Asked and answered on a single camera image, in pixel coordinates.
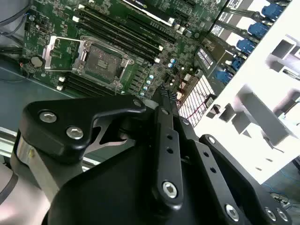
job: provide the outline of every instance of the blue connector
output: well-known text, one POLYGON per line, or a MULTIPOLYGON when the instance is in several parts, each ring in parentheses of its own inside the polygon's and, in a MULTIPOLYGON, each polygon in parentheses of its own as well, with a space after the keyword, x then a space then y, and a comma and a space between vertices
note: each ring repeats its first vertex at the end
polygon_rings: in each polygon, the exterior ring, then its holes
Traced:
POLYGON ((269 19, 277 20, 283 10, 282 6, 272 3, 262 8, 262 14, 269 19))
POLYGON ((235 70, 238 71, 240 69, 240 67, 243 65, 243 63, 245 62, 244 59, 240 58, 240 57, 235 57, 232 60, 232 64, 231 67, 235 70))
POLYGON ((254 42, 248 39, 244 39, 244 40, 239 40, 236 46, 239 49, 241 49, 242 52, 246 54, 250 54, 251 52, 253 52, 256 45, 254 42))
POLYGON ((223 83, 229 83, 232 79, 232 75, 226 71, 217 71, 215 77, 223 83))
POLYGON ((265 34, 268 32, 269 27, 262 22, 257 22, 255 24, 250 25, 248 32, 250 34, 253 34, 257 38, 263 38, 265 34))

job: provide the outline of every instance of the blue floor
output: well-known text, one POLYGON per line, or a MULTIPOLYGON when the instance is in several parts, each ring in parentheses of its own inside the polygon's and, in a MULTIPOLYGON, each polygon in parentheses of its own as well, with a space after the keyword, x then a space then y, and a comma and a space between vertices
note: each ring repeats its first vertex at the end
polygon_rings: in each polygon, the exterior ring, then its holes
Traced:
POLYGON ((292 203, 287 212, 292 217, 293 225, 300 225, 300 173, 293 163, 289 163, 268 179, 263 187, 268 192, 287 196, 292 203))

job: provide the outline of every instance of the green circuit board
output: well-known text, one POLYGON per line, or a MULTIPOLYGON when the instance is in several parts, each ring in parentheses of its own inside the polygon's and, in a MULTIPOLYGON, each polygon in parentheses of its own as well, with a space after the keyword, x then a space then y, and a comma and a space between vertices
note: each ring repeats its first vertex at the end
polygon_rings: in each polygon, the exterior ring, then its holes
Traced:
POLYGON ((24 69, 33 79, 75 97, 105 92, 151 98, 160 85, 174 94, 188 92, 198 80, 194 57, 199 40, 225 3, 34 0, 25 25, 23 54, 29 62, 24 69), (174 21, 166 24, 163 18, 174 21))

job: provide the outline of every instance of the silver bolt head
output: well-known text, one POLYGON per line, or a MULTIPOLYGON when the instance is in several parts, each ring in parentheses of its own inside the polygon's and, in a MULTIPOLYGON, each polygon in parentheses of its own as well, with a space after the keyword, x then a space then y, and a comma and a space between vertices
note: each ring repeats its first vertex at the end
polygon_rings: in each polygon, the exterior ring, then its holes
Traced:
POLYGON ((232 205, 229 205, 227 204, 225 206, 225 209, 226 209, 226 213, 227 215, 235 222, 238 222, 240 220, 240 216, 237 212, 237 210, 232 206, 232 205))
POLYGON ((41 121, 45 123, 54 123, 57 120, 57 117, 52 112, 42 112, 39 115, 41 121))
POLYGON ((209 139, 209 141, 210 141, 212 144, 215 144, 215 143, 216 143, 215 139, 213 139, 212 137, 209 137, 208 139, 209 139))
POLYGON ((182 117, 181 120, 185 125, 189 125, 189 121, 187 119, 182 117))
POLYGON ((286 222, 289 221, 286 214, 281 209, 277 208, 276 211, 284 221, 286 221, 286 222))
POLYGON ((137 106, 137 107, 141 107, 142 104, 138 101, 138 100, 133 100, 133 103, 137 106))
POLYGON ((276 221, 276 216, 275 216, 275 214, 274 214, 268 207, 265 207, 264 209, 265 209, 265 211, 266 211, 266 213, 267 213, 267 216, 268 216, 271 220, 276 221))
POLYGON ((67 129, 67 135, 74 140, 80 140, 83 138, 83 131, 78 127, 69 127, 67 129))
POLYGON ((161 111, 163 111, 164 114, 169 115, 169 112, 166 109, 162 108, 161 111))
POLYGON ((163 191, 169 198, 177 197, 177 188, 171 182, 166 181, 163 183, 163 191))

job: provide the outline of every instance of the black linkage arm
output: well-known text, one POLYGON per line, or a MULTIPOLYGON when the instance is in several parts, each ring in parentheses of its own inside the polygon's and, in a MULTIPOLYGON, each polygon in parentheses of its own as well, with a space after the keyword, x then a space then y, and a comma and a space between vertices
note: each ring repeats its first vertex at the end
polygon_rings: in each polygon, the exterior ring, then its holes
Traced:
POLYGON ((213 136, 197 137, 163 91, 147 107, 133 96, 115 96, 25 108, 15 151, 52 202, 47 223, 291 225, 213 136), (86 149, 126 139, 135 146, 78 171, 86 149))

